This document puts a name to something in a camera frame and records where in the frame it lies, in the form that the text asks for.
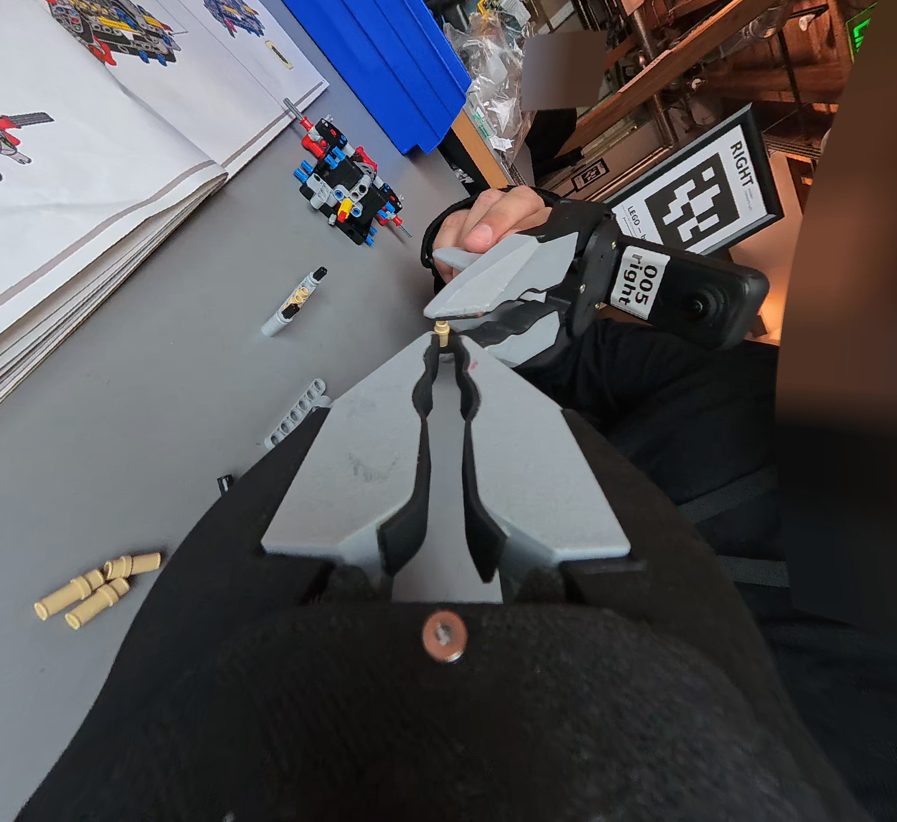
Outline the green exit sign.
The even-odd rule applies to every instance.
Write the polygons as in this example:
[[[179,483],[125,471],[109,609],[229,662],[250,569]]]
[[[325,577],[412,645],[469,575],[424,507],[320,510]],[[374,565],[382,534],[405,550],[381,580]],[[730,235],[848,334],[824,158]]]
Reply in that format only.
[[[852,15],[845,22],[846,40],[847,40],[848,53],[852,64],[856,61],[860,46],[863,42],[865,30],[869,27],[869,22],[871,21],[871,17],[876,8],[876,4],[877,3],[873,2],[867,8],[861,9],[860,12]]]

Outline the long grey lego beam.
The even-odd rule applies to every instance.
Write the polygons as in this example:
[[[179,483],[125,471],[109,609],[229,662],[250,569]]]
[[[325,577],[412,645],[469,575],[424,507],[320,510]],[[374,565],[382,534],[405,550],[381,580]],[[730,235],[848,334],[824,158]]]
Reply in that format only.
[[[273,449],[280,445],[288,434],[294,432],[312,412],[318,407],[330,407],[331,404],[332,399],[326,394],[326,381],[321,378],[314,379],[308,383],[307,388],[303,390],[299,398],[291,407],[270,429],[269,434],[264,438],[263,446],[267,450]]]

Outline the person's right hand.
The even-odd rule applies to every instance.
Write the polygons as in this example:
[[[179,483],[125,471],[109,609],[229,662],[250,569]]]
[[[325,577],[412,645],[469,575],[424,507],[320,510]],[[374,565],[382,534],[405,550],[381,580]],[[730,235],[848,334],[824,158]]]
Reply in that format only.
[[[559,201],[560,197],[544,189],[489,188],[443,210],[428,225],[420,246],[421,265],[433,274],[434,293],[459,274],[436,259],[435,251],[457,248],[483,254],[506,235],[544,224]]]

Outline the black lego technic assembly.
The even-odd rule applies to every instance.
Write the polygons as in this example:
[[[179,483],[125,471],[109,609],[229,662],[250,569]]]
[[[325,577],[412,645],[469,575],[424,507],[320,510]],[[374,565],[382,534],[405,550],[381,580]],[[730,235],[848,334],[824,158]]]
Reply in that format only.
[[[331,116],[313,123],[289,98],[283,104],[306,129],[301,143],[315,156],[314,163],[303,159],[295,171],[309,205],[358,245],[373,245],[382,225],[392,224],[411,237],[399,215],[403,197],[383,180],[364,147],[349,143]]]

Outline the framed marker sign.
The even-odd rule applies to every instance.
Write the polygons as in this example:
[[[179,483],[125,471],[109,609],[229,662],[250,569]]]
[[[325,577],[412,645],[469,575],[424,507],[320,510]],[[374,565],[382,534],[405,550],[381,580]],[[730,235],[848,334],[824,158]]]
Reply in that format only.
[[[752,104],[605,205],[624,234],[702,255],[728,249],[784,215]]]

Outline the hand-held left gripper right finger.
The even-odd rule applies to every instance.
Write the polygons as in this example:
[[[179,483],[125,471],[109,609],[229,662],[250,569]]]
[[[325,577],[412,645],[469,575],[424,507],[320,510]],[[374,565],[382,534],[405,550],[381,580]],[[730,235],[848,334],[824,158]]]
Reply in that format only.
[[[626,557],[630,540],[560,405],[469,337],[452,345],[466,536],[482,579]]]

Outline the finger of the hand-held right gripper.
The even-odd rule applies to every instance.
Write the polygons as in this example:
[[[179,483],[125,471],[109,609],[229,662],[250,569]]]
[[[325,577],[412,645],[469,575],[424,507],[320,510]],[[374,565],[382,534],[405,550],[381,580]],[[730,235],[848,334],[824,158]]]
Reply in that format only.
[[[529,291],[546,292],[566,277],[577,252],[577,232],[540,241],[512,233],[485,253],[443,246],[433,257],[460,270],[423,311],[433,320],[455,320],[494,311]]]
[[[455,356],[467,339],[519,368],[555,345],[565,318],[566,299],[548,291],[483,299],[462,289],[455,294]]]

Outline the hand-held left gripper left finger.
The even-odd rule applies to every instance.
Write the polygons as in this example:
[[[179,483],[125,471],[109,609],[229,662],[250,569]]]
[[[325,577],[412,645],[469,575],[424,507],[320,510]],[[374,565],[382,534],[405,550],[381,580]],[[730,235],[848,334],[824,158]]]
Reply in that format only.
[[[397,574],[420,549],[431,498],[427,419],[438,339],[419,336],[327,408],[264,534],[267,553]]]

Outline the wooden shelving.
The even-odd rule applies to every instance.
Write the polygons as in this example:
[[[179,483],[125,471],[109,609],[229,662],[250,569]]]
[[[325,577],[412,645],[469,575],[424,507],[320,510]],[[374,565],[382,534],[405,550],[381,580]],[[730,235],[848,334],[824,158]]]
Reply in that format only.
[[[609,98],[581,117],[572,135],[559,150],[564,155],[586,147],[630,112],[649,102],[715,47],[745,27],[779,0],[730,0],[689,30],[682,39],[651,61]]]

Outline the person's right forearm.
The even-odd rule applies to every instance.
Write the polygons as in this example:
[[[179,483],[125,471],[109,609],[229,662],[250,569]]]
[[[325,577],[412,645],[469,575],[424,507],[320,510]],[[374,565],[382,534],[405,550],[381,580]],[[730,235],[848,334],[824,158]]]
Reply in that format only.
[[[775,345],[705,349],[597,319],[526,378],[682,503],[773,464],[778,360]]]

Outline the clear plastic bags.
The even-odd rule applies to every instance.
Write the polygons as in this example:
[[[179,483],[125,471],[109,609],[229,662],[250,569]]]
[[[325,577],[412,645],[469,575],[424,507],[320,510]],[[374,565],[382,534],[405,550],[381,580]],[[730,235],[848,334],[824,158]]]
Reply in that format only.
[[[510,165],[521,149],[535,112],[522,108],[523,49],[535,34],[523,0],[467,0],[461,27],[443,31],[469,77],[466,109],[491,149]]]

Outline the blue plastic bin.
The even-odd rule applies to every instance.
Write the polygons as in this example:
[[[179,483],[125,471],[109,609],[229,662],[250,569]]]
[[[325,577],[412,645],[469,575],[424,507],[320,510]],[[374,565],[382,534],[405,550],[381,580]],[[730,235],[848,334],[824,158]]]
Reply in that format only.
[[[424,0],[282,0],[402,154],[432,152],[471,78]]]

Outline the short grey beam with pins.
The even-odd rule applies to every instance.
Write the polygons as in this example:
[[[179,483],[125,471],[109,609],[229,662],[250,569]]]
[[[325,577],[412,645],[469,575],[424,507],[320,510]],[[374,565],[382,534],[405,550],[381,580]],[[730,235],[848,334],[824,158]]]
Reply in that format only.
[[[303,278],[296,289],[287,296],[280,308],[264,322],[262,334],[264,336],[280,334],[298,316],[303,305],[308,301],[310,294],[317,289],[326,274],[327,268],[321,266]]]

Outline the lego instruction booklet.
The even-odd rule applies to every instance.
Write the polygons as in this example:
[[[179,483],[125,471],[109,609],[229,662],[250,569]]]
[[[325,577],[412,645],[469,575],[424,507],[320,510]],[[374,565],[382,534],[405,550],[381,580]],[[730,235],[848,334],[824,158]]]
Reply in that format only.
[[[1,0],[1,396],[329,88],[260,0]]]

